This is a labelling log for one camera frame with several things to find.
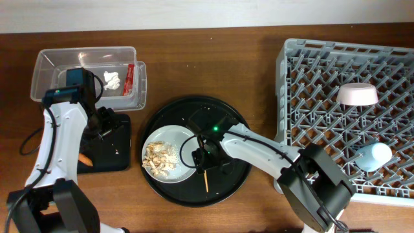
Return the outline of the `red snack wrapper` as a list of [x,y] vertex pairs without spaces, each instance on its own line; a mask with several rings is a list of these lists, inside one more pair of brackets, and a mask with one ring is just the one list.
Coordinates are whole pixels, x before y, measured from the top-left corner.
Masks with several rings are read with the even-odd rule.
[[127,74],[125,78],[124,90],[122,93],[123,96],[130,95],[133,90],[134,69],[135,69],[135,65],[132,63],[130,63],[127,66]]

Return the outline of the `orange carrot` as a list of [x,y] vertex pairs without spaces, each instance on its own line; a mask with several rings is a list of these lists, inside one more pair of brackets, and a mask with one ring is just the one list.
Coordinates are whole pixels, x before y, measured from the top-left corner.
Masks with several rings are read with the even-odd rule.
[[93,167],[92,160],[90,158],[88,158],[86,155],[82,154],[82,153],[79,153],[78,160],[86,166]]

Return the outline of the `white tissue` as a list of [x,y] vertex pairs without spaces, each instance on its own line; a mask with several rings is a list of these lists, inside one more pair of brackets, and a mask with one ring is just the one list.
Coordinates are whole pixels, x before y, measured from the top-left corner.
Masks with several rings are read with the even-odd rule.
[[120,79],[117,72],[107,72],[103,74],[106,84],[104,85],[105,90],[116,90],[120,86]]

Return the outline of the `light blue cup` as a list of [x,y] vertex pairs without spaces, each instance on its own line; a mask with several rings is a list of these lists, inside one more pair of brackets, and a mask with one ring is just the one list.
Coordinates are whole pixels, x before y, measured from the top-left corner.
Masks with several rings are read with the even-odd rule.
[[381,168],[392,158],[391,148],[381,142],[364,146],[356,151],[360,157],[355,160],[356,165],[365,172],[373,172]]

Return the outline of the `grey round plate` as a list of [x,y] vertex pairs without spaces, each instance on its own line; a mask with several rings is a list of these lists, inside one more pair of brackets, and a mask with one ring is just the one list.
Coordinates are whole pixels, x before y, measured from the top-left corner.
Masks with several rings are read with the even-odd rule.
[[179,166],[176,170],[171,171],[167,177],[156,177],[150,174],[148,169],[143,168],[151,178],[161,183],[174,184],[188,179],[196,172],[191,153],[195,151],[199,145],[197,143],[197,138],[189,129],[183,126],[170,125],[155,130],[148,136],[142,147],[142,159],[144,158],[145,147],[150,142],[158,141],[170,143],[176,148],[178,152]]

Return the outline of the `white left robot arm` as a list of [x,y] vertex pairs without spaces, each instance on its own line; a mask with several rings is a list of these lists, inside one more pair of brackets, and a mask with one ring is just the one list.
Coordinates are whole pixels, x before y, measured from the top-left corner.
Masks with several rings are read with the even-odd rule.
[[42,99],[44,127],[35,166],[22,190],[10,192],[4,231],[127,232],[100,221],[77,183],[79,147],[95,93],[84,85],[50,89]]

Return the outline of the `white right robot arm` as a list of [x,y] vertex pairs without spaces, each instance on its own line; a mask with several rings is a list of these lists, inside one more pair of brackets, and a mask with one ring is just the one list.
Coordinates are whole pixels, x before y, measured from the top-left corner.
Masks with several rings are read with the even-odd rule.
[[189,117],[187,127],[214,143],[204,155],[238,159],[271,175],[295,214],[311,229],[328,232],[349,227],[338,219],[356,189],[323,147],[287,146],[251,131],[234,118]]

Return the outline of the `pink bowl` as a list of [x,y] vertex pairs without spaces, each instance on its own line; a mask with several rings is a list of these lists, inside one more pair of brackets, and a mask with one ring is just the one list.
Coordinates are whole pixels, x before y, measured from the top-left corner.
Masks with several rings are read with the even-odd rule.
[[339,88],[336,101],[351,106],[374,105],[378,103],[378,94],[370,83],[347,83]]

